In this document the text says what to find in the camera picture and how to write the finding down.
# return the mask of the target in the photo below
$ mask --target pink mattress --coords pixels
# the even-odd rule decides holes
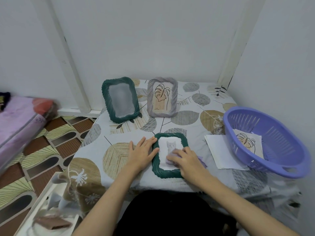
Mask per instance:
[[[55,112],[52,100],[12,96],[0,113],[0,174]]]

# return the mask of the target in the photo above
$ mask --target baseboard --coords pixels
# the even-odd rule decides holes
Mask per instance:
[[[91,110],[89,113],[81,113],[79,109],[74,108],[61,108],[58,110],[59,116],[80,116],[80,117],[89,117],[97,118],[100,114],[100,111]]]

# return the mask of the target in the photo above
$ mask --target basket handle hole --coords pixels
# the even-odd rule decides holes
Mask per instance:
[[[285,171],[291,172],[291,173],[296,173],[297,169],[294,167],[282,167]]]

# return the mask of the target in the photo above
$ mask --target black pants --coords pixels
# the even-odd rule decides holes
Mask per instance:
[[[235,219],[213,211],[195,193],[145,191],[129,204],[116,235],[223,235]]]

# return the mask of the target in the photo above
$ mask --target geometric floor pattern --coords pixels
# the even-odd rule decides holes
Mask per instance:
[[[53,174],[72,160],[96,118],[57,116],[0,177],[0,232],[13,236]]]

